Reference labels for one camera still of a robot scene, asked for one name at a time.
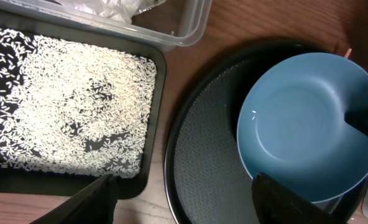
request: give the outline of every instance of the clear plastic container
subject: clear plastic container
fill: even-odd
[[[112,21],[44,0],[0,0],[0,9],[156,46],[166,51],[195,44],[203,35],[212,0],[166,0],[136,15],[132,24]]]

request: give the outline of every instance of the black tray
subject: black tray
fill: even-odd
[[[116,178],[119,187],[119,199],[132,198],[139,195],[148,181],[160,101],[163,84],[165,83],[166,63],[162,53],[149,45],[40,22],[5,11],[0,11],[0,27],[116,49],[133,55],[147,57],[155,62],[157,67],[155,90],[152,98],[140,173],[132,179]],[[86,175],[0,169],[0,192],[72,196],[94,180],[96,180],[96,177]]]
[[[224,60],[192,91],[175,121],[165,155],[165,189],[177,223],[258,223],[251,178],[236,145],[236,124],[253,84],[286,58],[324,52],[295,41],[249,47]],[[317,206],[348,220],[368,178],[341,198]]]

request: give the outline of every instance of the wooden stick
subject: wooden stick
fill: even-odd
[[[346,54],[344,55],[344,58],[348,58],[351,54],[352,49],[348,49]]]

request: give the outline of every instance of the tray rim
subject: tray rim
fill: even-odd
[[[19,19],[19,22],[14,21],[11,18]],[[91,45],[97,45],[99,47],[108,47],[108,45],[111,45],[113,40],[116,41],[116,44],[114,45],[116,47],[108,47],[110,49],[116,49],[121,48],[120,51],[125,51],[129,54],[137,55],[137,56],[143,56],[150,58],[152,56],[152,60],[155,62],[155,65],[157,66],[157,76],[155,79],[155,88],[154,93],[152,97],[151,102],[151,110],[148,120],[148,127],[147,127],[147,134],[145,136],[145,146],[144,151],[141,158],[141,164],[140,164],[140,172],[131,179],[122,179],[120,177],[117,177],[117,184],[119,187],[119,198],[118,199],[130,199],[133,197],[138,196],[141,194],[147,184],[149,179],[149,172],[150,172],[150,165],[152,163],[152,155],[154,151],[154,145],[155,145],[155,138],[157,134],[157,125],[159,120],[159,114],[160,114],[160,107],[162,102],[162,95],[163,95],[163,89],[166,79],[166,72],[167,72],[167,64],[165,57],[163,56],[163,53],[159,49],[157,49],[154,46],[151,46],[149,44],[140,43],[132,40],[127,40],[124,38],[119,37],[113,37],[108,36],[99,32],[94,32],[94,30],[91,29],[77,29],[74,27],[68,27],[68,26],[61,26],[59,24],[53,23],[52,21],[41,21],[38,19],[34,19],[31,17],[23,16],[20,14],[15,14],[8,11],[0,10],[0,26],[1,27],[9,27],[11,29],[19,29],[22,32],[28,32],[31,34],[39,34],[39,35],[45,35],[48,37],[53,38],[62,38],[65,40],[75,41],[75,42],[81,42],[84,44],[91,44]],[[59,37],[60,35],[65,35],[65,31],[69,31],[70,33],[67,34],[67,37]],[[74,34],[82,34],[81,36],[73,37]],[[103,40],[108,40],[108,42],[100,42],[99,44],[94,44],[93,42],[97,42],[95,38],[101,37]],[[135,53],[134,51],[141,49],[142,51],[146,51],[147,55],[139,55],[138,53]],[[88,184],[92,183],[94,180],[96,180],[99,177],[92,177],[87,175],[74,175],[74,174],[54,174],[51,172],[43,173],[43,172],[36,172],[31,171],[31,173],[27,173],[24,170],[0,170],[1,174],[4,174],[8,177],[10,177],[10,180],[3,180],[0,179],[0,192],[2,193],[22,193],[22,194],[40,194],[40,195],[61,195],[61,196],[72,196],[79,192],[81,189],[85,188]],[[6,184],[9,182],[11,184],[11,181],[17,181],[20,178],[24,178],[27,182],[33,181],[34,178],[38,177],[39,179],[47,180],[47,176],[51,179],[54,179],[54,181],[58,182],[58,184],[62,184],[65,181],[73,181],[71,179],[75,179],[79,181],[77,185],[80,185],[81,187],[75,186],[75,187],[66,187],[65,185],[61,186],[62,189],[55,190],[52,193],[48,192],[42,192],[42,190],[35,189],[35,192],[30,191],[20,191],[16,190],[14,187],[1,187],[1,184]]]
[[[164,176],[166,198],[170,211],[176,223],[179,224],[191,223],[191,221],[185,214],[185,211],[180,204],[177,192],[175,190],[174,168],[173,168],[175,145],[177,142],[178,135],[180,133],[180,127],[184,122],[185,115],[190,110],[192,104],[200,95],[200,93],[203,91],[203,89],[207,87],[207,85],[209,85],[209,83],[212,82],[221,72],[239,63],[247,55],[255,54],[257,52],[263,51],[263,49],[272,49],[284,45],[293,47],[308,47],[310,49],[313,49],[314,52],[327,52],[326,50],[321,49],[317,46],[297,40],[268,40],[261,44],[250,45],[245,49],[234,52],[218,66],[211,69],[205,75],[205,77],[202,78],[201,81],[199,81],[199,83],[195,85],[189,96],[187,96],[185,102],[178,109],[178,112],[176,113],[175,118],[170,127],[163,165],[163,176]],[[331,216],[345,221],[350,219],[351,215],[354,213],[355,209],[357,208],[362,198],[364,197],[367,187],[368,187],[368,176],[359,185],[354,187],[348,194],[343,195],[343,197],[337,204],[336,208],[333,210]],[[354,201],[352,200],[353,198],[355,198],[355,204],[349,206],[348,203]]]

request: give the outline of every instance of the wooden table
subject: wooden table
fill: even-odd
[[[214,0],[202,39],[165,53],[168,72],[149,183],[137,198],[118,202],[115,223],[174,223],[163,187],[163,150],[175,112],[205,71],[267,39],[304,40],[341,55],[351,47],[351,58],[368,70],[368,0]],[[0,223],[31,222],[66,199],[0,194]],[[360,210],[353,218],[350,223],[368,223]]]

